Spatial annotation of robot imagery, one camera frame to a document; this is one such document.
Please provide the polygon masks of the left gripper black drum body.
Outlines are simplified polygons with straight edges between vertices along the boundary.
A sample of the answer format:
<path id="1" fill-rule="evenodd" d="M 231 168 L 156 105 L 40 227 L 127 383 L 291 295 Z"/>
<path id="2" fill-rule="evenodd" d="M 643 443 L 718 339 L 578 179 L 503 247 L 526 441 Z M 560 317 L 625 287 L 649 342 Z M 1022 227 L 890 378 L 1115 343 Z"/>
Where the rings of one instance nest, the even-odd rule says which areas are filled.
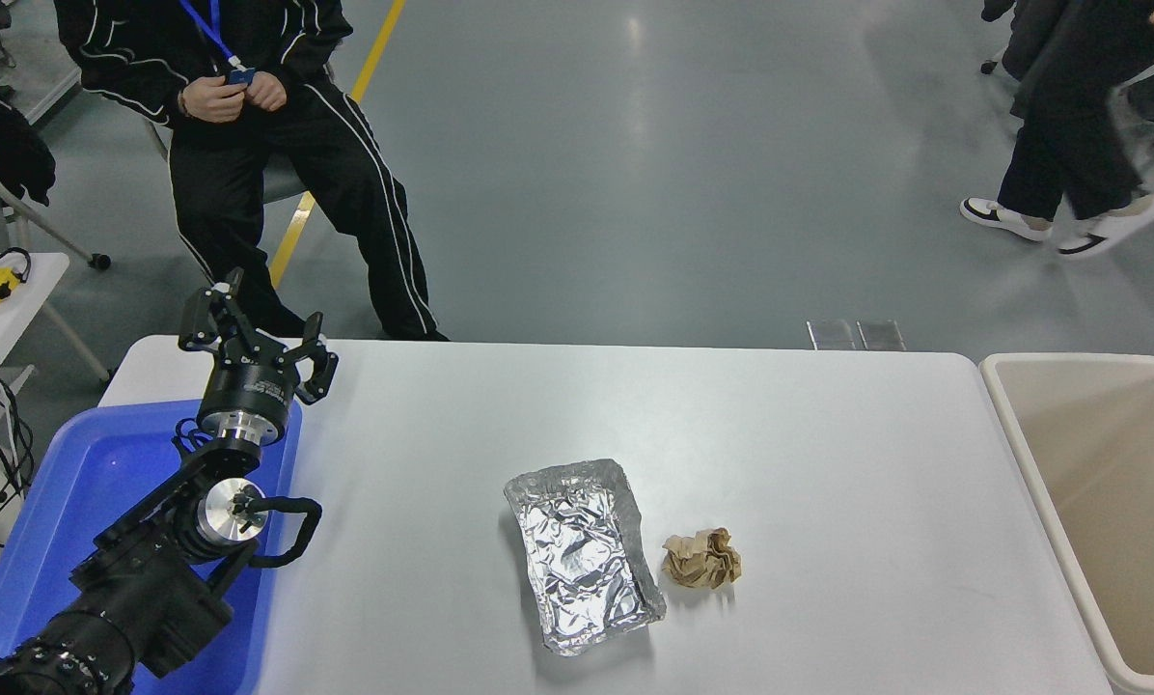
<path id="1" fill-rule="evenodd" d="M 273 369 L 271 364 L 230 363 L 218 359 L 207 382 L 198 408 L 198 421 L 222 413 L 257 414 L 269 423 L 286 423 L 295 379 Z"/>

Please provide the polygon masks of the person's right hand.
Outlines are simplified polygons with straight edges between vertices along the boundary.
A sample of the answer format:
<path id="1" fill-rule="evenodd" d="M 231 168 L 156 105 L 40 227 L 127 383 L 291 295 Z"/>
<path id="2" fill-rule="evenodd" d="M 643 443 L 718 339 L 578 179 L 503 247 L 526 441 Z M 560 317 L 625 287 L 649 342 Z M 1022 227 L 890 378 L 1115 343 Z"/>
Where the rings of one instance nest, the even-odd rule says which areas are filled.
<path id="1" fill-rule="evenodd" d="M 202 76 L 181 89 L 179 110 L 204 124 L 237 122 L 243 110 L 247 87 L 228 84 L 224 76 Z"/>

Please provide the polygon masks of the person's left hand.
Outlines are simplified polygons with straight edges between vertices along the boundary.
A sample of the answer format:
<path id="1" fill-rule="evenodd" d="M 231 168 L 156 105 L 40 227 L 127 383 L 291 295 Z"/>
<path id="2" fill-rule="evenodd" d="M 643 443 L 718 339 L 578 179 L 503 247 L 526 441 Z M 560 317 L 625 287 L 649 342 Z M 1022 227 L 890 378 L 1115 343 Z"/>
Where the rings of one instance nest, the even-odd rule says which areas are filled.
<path id="1" fill-rule="evenodd" d="M 250 107 L 264 111 L 264 113 L 277 113 L 288 102 L 288 92 L 272 73 L 256 70 L 252 76 L 252 82 L 246 85 L 243 102 Z"/>

